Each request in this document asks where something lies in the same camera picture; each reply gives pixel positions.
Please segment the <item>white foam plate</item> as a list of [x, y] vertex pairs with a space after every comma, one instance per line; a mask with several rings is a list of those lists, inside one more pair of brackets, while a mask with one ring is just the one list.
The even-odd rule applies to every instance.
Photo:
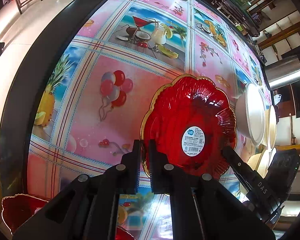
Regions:
[[237, 129], [249, 138], [255, 146], [259, 146], [266, 128], [265, 110], [262, 95], [258, 87], [249, 83], [239, 96], [235, 107]]

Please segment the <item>red scalloped glass plate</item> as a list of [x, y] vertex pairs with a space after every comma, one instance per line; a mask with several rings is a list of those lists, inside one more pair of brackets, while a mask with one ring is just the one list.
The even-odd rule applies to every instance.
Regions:
[[142, 167], [151, 175], [149, 142], [189, 175], [219, 180], [230, 165], [222, 149], [237, 144], [236, 117], [226, 93], [208, 77], [184, 74], [154, 94], [140, 128]]

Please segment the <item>colourful fruit pattern tablecloth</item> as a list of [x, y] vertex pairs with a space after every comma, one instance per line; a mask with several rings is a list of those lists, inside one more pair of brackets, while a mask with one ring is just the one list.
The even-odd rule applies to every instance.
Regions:
[[248, 84], [271, 104], [247, 39], [197, 0], [108, 0], [74, 36], [44, 88], [32, 128], [27, 190], [51, 200], [81, 174], [120, 162], [152, 98], [183, 74], [205, 76], [231, 106]]

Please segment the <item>steel kettle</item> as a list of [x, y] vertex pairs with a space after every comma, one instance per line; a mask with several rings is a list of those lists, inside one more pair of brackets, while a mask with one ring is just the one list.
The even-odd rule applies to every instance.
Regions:
[[265, 74], [271, 90], [300, 81], [300, 54], [285, 57], [266, 66]]

